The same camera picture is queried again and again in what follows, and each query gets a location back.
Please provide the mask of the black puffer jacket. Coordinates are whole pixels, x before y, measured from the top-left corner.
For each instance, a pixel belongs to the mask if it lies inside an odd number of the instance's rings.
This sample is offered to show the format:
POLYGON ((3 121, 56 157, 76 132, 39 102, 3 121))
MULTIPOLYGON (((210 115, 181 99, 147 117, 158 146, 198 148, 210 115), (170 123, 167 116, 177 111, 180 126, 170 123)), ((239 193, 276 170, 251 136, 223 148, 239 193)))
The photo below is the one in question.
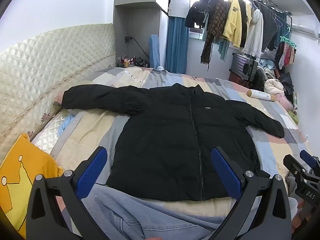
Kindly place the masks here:
POLYGON ((212 149, 221 147, 243 170, 261 174, 247 128, 285 135, 280 122, 250 104, 226 100, 200 86, 78 85, 64 92, 62 106, 127 115, 107 186, 166 202, 227 197, 210 159, 212 149))

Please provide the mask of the yellow crown pillow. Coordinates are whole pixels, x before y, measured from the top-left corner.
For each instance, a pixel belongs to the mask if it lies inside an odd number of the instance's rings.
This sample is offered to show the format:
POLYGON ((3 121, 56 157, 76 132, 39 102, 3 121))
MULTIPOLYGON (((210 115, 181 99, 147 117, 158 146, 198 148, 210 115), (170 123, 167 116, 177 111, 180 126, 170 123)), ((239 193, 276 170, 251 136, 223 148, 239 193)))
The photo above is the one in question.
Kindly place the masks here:
POLYGON ((26 237, 26 215, 29 196, 35 177, 55 178, 63 174, 51 155, 22 134, 1 164, 1 208, 14 229, 26 237))

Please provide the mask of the blue denim jeans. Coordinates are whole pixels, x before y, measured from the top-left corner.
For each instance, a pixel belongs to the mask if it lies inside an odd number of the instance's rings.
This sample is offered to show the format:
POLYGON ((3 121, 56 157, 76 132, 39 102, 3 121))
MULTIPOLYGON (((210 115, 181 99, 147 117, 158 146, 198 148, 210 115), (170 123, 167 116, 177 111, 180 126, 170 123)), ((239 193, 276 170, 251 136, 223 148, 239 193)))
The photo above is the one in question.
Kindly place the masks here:
POLYGON ((224 220, 178 213, 98 184, 81 202, 110 239, 208 239, 224 220))

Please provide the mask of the cream plush pile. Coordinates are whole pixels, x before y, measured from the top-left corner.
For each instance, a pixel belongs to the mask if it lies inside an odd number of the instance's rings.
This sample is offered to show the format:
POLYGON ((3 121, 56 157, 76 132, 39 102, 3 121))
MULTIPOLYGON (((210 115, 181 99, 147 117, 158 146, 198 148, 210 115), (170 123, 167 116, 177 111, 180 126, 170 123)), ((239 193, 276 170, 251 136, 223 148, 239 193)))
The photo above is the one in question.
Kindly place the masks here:
POLYGON ((270 95, 285 95, 283 84, 277 79, 268 79, 264 83, 264 92, 270 95))

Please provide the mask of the patchwork bed quilt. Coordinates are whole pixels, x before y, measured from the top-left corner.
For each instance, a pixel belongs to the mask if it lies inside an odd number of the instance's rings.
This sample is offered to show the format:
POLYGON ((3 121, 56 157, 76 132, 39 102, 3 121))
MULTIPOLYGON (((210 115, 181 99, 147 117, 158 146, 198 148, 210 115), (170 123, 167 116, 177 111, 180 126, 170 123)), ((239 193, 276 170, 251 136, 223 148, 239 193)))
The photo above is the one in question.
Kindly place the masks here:
MULTIPOLYGON (((249 103, 269 117, 278 120, 285 129, 285 137, 278 139, 263 131, 249 128, 259 155, 261 168, 270 175, 286 177, 288 169, 283 165, 287 154, 298 158, 302 150, 309 150, 309 143, 293 122, 287 111, 277 102, 258 100, 247 96, 247 90, 236 83, 221 79, 204 79, 165 70, 147 68, 108 68, 79 80, 79 84, 97 83, 112 87, 136 86, 143 88, 172 86, 176 83, 186 87, 200 86, 204 91, 225 99, 249 103)), ((77 111, 72 120, 61 111, 33 143, 49 153, 62 168, 75 169, 98 147, 107 149, 109 159, 114 158, 115 144, 127 122, 126 116, 101 110, 77 111)))

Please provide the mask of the grey ribbed suitcase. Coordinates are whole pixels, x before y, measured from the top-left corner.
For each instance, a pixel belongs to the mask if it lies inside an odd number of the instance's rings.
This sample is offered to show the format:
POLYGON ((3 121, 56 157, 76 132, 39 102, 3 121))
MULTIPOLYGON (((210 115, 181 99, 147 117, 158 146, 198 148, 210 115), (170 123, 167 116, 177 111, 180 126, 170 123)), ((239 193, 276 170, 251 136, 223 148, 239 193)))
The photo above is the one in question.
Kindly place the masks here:
POLYGON ((258 63, 250 57, 239 53, 233 53, 230 71, 241 80, 252 82, 254 80, 258 63))

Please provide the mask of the green sock drying hanger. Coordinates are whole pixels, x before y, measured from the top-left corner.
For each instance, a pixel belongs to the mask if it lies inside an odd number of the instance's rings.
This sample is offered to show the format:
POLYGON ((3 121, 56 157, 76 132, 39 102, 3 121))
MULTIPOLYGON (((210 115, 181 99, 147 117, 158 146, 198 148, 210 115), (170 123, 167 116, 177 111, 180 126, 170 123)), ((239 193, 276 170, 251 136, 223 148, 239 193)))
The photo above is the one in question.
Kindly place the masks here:
POLYGON ((296 44, 289 38, 289 34, 291 33, 291 27, 287 28, 287 33, 283 36, 280 36, 280 41, 287 43, 289 46, 296 48, 296 44))

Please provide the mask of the white hooded sweatshirt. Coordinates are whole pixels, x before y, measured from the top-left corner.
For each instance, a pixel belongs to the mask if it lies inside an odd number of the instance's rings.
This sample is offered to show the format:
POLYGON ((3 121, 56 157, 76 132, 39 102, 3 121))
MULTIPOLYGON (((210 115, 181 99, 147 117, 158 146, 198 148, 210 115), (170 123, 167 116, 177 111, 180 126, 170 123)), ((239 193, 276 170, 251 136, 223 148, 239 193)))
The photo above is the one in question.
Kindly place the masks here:
POLYGON ((259 61, 261 50, 263 46, 263 30, 264 30, 264 20, 263 14, 259 9, 253 12, 248 32, 246 43, 243 49, 245 54, 249 54, 259 61))

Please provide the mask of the dark grey hanging coat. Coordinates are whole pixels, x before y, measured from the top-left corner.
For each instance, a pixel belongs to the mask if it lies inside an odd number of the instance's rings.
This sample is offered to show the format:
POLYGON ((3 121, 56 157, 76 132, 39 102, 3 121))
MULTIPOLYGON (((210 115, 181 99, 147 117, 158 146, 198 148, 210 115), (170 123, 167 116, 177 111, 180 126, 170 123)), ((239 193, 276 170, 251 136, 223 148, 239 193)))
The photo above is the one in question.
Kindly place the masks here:
POLYGON ((261 11, 263 15, 264 27, 263 44, 261 49, 261 51, 263 52, 271 42, 272 38, 277 32, 278 27, 274 20, 274 13, 270 9, 268 9, 265 5, 256 0, 253 1, 253 4, 261 11))

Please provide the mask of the cream quilted headboard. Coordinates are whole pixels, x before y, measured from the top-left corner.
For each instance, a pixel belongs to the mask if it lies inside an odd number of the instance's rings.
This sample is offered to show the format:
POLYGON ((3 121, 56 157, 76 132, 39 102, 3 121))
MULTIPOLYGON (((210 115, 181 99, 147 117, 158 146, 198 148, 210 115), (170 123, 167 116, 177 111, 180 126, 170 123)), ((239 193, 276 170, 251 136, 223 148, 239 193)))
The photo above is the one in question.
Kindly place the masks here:
POLYGON ((1 160, 20 135, 32 140, 59 112, 58 93, 115 61, 111 23, 51 30, 2 51, 1 160))

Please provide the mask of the yellow fleece jacket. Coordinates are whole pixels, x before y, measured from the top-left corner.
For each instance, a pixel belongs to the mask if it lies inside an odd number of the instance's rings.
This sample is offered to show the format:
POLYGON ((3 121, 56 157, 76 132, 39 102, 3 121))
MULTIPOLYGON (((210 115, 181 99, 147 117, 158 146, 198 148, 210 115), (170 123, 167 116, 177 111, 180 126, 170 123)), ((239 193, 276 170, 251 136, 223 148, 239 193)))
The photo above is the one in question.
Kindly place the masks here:
POLYGON ((242 20, 241 20, 241 9, 238 0, 229 0, 230 8, 223 31, 223 36, 232 42, 236 48, 240 47, 241 36, 242 36, 242 20))

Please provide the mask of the bedside bottles cluster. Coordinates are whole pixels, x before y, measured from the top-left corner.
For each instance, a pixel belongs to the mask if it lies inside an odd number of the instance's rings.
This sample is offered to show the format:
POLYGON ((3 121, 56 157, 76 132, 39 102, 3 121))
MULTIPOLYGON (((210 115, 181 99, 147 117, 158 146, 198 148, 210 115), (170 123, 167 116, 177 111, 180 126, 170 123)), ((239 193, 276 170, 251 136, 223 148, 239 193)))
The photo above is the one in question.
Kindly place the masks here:
POLYGON ((128 58, 126 55, 117 58, 116 67, 129 68, 129 67, 144 67, 149 68, 150 65, 141 57, 133 56, 128 58))

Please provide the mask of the blue curtain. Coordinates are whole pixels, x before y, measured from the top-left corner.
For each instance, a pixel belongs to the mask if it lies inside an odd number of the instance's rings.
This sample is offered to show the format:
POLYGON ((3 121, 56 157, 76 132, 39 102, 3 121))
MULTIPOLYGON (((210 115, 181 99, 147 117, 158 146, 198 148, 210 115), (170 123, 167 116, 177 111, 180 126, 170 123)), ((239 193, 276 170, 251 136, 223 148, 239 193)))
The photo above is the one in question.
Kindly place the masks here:
POLYGON ((185 74, 189 44, 189 28, 185 18, 169 17, 165 68, 171 73, 185 74))

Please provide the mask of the black hanging jacket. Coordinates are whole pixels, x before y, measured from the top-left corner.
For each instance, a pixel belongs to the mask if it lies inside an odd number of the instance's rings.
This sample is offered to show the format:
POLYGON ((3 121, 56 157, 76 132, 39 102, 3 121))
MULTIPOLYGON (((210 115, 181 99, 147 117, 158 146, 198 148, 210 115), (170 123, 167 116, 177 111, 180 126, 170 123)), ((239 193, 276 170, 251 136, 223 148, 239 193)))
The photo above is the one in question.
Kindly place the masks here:
POLYGON ((204 11, 208 2, 197 1, 190 7, 188 14, 185 18, 185 26, 187 28, 204 27, 204 11))

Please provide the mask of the blue fabric covered chair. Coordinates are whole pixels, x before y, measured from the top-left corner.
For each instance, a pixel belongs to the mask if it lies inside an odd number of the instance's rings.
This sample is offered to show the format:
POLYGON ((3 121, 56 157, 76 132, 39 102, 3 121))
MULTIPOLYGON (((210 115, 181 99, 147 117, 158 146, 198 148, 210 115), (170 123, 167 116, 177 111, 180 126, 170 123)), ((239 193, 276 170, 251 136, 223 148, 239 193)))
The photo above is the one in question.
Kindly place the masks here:
POLYGON ((149 59, 150 67, 156 69, 160 64, 159 39, 157 35, 150 35, 149 38, 149 59))

